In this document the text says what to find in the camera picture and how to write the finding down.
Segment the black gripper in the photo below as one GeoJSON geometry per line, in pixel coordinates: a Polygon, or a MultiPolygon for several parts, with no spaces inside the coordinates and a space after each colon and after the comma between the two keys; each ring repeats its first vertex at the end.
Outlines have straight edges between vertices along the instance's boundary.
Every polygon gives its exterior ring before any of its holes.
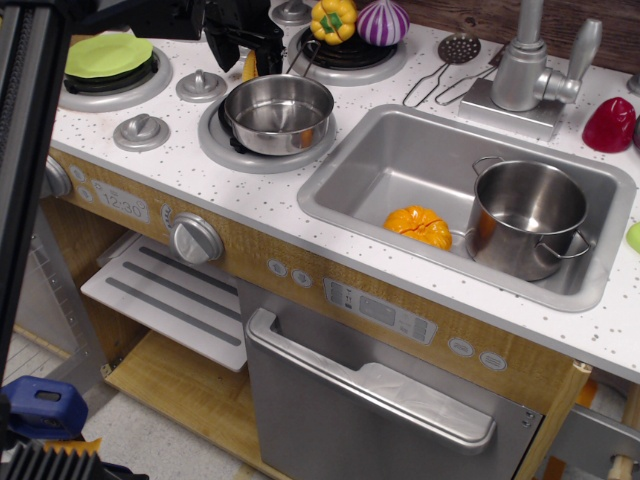
{"type": "Polygon", "coordinates": [[[284,32],[271,19],[269,0],[207,1],[204,31],[219,67],[228,72],[240,59],[238,45],[258,46],[259,76],[283,71],[284,32]]]}

